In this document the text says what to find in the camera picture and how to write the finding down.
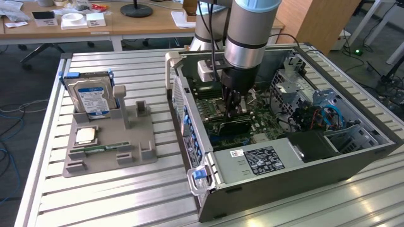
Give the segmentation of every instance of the motherboard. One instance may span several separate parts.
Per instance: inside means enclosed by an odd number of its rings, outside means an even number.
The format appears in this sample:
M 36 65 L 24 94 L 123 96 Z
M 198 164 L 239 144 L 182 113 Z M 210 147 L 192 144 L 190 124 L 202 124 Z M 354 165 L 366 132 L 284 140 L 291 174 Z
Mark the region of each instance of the motherboard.
M 215 151 L 275 140 L 286 133 L 262 90 L 250 91 L 242 101 L 242 113 L 231 119 L 224 116 L 222 98 L 196 99 L 196 106 Z

